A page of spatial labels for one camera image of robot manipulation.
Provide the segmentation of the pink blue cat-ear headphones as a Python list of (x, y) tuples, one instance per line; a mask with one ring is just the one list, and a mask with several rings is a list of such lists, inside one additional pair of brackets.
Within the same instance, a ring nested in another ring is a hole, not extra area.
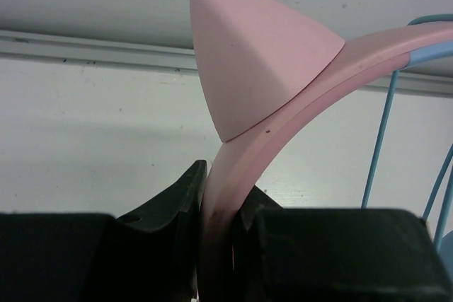
[(202, 198), (202, 301), (232, 297), (231, 223), (282, 148), (317, 115), (374, 80), (452, 52), (452, 20), (345, 41), (275, 0), (190, 0), (195, 58), (222, 146)]

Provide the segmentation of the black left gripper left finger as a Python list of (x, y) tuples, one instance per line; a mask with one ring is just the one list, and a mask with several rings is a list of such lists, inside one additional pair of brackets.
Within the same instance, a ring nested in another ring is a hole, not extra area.
[(207, 163), (115, 218), (1, 215), (2, 301), (190, 301)]

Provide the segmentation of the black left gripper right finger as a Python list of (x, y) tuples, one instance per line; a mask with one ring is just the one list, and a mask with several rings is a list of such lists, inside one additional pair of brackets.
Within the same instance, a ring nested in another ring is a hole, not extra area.
[(418, 216), (400, 209), (285, 209), (266, 194), (212, 193), (214, 301), (451, 301)]

